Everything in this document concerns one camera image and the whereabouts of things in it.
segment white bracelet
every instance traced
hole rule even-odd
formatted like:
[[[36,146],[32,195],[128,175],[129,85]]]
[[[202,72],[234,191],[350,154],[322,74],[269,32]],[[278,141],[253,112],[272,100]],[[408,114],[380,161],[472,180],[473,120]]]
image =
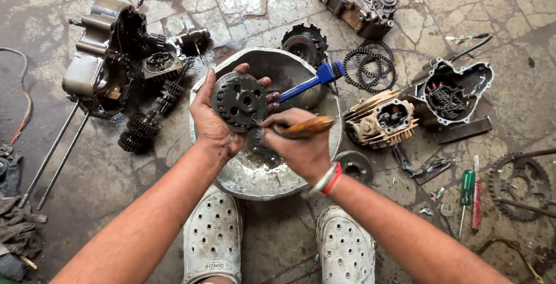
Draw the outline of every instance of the white bracelet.
[[[315,193],[323,190],[323,188],[325,188],[330,183],[330,181],[336,174],[336,167],[337,162],[332,162],[332,167],[330,167],[326,174],[315,184],[315,186],[311,187],[311,189],[309,190],[309,198],[313,197]]]

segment red thread bracelet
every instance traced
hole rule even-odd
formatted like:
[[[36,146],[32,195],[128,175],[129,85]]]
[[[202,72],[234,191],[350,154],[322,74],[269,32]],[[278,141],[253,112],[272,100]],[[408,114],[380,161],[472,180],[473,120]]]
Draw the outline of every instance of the red thread bracelet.
[[[340,166],[339,162],[337,162],[336,164],[337,164],[336,165],[336,174],[334,175],[334,178],[332,178],[332,181],[330,181],[330,184],[328,184],[328,186],[325,189],[320,191],[324,195],[327,195],[328,193],[330,193],[330,189],[332,189],[332,186],[334,186],[334,183],[336,183],[336,181],[340,177],[340,174],[342,174],[342,166]]]

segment spanner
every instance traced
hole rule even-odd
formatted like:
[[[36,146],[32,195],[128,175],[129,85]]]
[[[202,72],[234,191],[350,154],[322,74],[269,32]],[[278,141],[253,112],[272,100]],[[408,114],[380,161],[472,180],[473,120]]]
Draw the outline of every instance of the spanner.
[[[448,221],[452,236],[455,238],[456,241],[458,241],[458,234],[454,223],[454,210],[452,210],[451,204],[442,204],[442,206],[440,207],[440,213],[444,217],[446,217],[446,221]]]

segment concrete floor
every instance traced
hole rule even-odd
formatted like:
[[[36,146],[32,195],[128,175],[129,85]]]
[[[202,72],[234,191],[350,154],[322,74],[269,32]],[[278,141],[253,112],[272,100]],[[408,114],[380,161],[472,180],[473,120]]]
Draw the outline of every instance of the concrete floor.
[[[26,189],[48,151],[53,138],[73,104],[65,98],[61,80],[82,29],[67,25],[68,17],[87,14],[95,0],[2,0],[0,31],[2,46],[10,46],[30,58],[28,87],[35,101],[33,117],[15,147],[25,155],[22,188]],[[135,3],[136,0],[122,0]],[[477,117],[489,115],[495,129],[463,142],[438,146],[434,137],[418,128],[404,143],[413,163],[419,167],[435,154],[455,160],[456,167],[433,181],[417,186],[398,169],[388,149],[369,152],[375,162],[373,186],[382,194],[414,212],[434,209],[434,216],[421,215],[448,233],[440,216],[440,202],[433,203],[430,192],[447,189],[442,202],[457,203],[459,179],[464,169],[473,167],[479,154],[482,175],[507,152],[531,151],[556,145],[554,122],[556,85],[556,0],[402,0],[395,14],[396,27],[385,37],[396,55],[399,79],[396,88],[409,80],[435,55],[461,51],[444,38],[494,32],[495,39],[476,51],[478,60],[489,61],[496,78],[484,94]],[[149,32],[173,34],[182,29],[181,17],[212,31],[215,50],[205,60],[212,66],[232,53],[249,46],[273,46],[294,23],[313,22],[323,28],[333,59],[342,60],[363,39],[342,21],[334,18],[317,0],[147,0],[141,8],[147,14]],[[206,67],[196,62],[201,77]],[[21,64],[9,53],[0,55],[3,77],[0,84],[0,139],[7,142],[17,130],[25,110],[17,76]],[[369,95],[339,81],[344,110]],[[72,156],[67,161],[50,200],[42,213],[49,216],[41,227],[45,244],[36,259],[38,270],[32,277],[51,279],[89,240],[137,196],[149,188],[190,146],[187,116],[189,93],[180,102],[156,138],[154,150],[145,155],[123,152],[116,140],[123,121],[117,116],[107,122],[91,119]],[[79,113],[46,168],[32,202],[36,204],[63,156],[71,135],[83,118]],[[349,141],[343,148],[353,148]],[[554,156],[537,158],[554,181]],[[546,217],[531,223],[509,220],[493,205],[483,185],[483,227],[472,235],[469,221],[463,244],[478,249],[494,236],[517,240],[530,261],[531,248],[549,246],[554,237],[553,222]],[[317,253],[315,217],[332,202],[320,197],[310,202],[299,195],[272,202],[247,202],[243,242],[242,272],[245,284],[317,283],[320,265]],[[461,209],[456,209],[459,218]],[[178,283],[183,277],[182,237],[177,237],[149,283]],[[493,245],[483,258],[514,282],[531,280],[531,273],[519,256],[504,245]],[[410,277],[378,249],[379,283],[412,283]],[[554,283],[547,275],[545,283]]]

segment white shoe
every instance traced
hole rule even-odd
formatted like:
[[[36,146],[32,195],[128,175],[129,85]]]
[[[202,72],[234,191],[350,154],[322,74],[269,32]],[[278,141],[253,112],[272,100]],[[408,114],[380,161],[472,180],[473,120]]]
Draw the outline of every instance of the white shoe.
[[[184,281],[211,276],[241,284],[243,208],[232,196],[211,185],[184,224]]]
[[[323,283],[374,284],[374,242],[342,208],[321,212],[316,228]]]

